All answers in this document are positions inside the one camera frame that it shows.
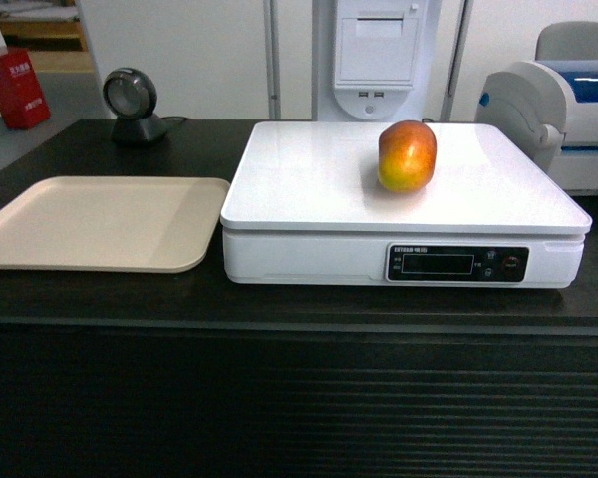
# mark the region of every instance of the label printer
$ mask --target label printer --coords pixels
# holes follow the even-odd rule
[[[570,194],[598,195],[598,60],[516,62],[489,75],[476,122],[498,127]]]

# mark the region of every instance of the countertop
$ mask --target countertop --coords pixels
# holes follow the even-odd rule
[[[59,175],[230,180],[254,120],[186,120],[149,148],[110,141],[83,119],[0,171],[0,208]],[[0,271],[0,327],[98,326],[281,331],[598,336],[598,197],[574,283],[562,290],[240,285],[223,269],[221,226],[203,262],[179,274]]]

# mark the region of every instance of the receipt printer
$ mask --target receipt printer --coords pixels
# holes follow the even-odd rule
[[[489,75],[476,122],[497,126],[566,191],[598,194],[598,60],[517,62]]]
[[[354,118],[392,115],[415,83],[428,0],[338,0],[333,91]]]

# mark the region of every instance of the scale brand label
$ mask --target scale brand label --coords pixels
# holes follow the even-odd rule
[[[427,247],[416,247],[416,246],[396,246],[394,247],[394,252],[406,252],[406,253],[416,253],[416,254],[427,254],[428,248]]]

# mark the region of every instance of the gray chair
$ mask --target gray chair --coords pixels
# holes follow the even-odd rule
[[[538,37],[536,60],[598,60],[598,22],[562,22]]]

